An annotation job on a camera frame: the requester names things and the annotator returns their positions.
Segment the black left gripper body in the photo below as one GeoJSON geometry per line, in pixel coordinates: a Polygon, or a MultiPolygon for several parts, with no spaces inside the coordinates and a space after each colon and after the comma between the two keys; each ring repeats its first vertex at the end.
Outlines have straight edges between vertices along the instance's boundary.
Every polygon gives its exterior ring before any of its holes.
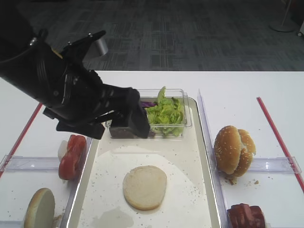
{"type": "Polygon", "coordinates": [[[107,53],[105,34],[104,30],[90,33],[59,53],[65,67],[60,74],[48,78],[47,92],[52,102],[43,111],[47,117],[58,120],[57,131],[101,139],[104,122],[126,117],[140,105],[136,89],[107,85],[94,70],[83,65],[86,58],[107,53]]]}

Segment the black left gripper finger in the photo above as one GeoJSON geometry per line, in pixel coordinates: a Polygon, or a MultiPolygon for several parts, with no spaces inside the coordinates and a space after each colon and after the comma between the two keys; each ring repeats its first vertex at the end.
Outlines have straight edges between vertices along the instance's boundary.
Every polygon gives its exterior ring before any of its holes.
{"type": "Polygon", "coordinates": [[[140,105],[131,109],[127,118],[130,131],[139,138],[148,138],[150,133],[150,125],[146,112],[140,105]]]}

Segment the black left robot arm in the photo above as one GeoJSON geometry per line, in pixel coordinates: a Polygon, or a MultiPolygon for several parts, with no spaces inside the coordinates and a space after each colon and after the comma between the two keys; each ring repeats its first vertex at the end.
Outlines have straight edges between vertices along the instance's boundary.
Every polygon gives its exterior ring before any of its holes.
{"type": "Polygon", "coordinates": [[[83,60],[90,48],[102,53],[100,31],[67,45],[58,53],[46,42],[47,31],[33,31],[11,0],[0,3],[0,76],[45,106],[57,130],[101,139],[103,123],[112,121],[147,138],[150,125],[140,94],[107,85],[83,60]]]}

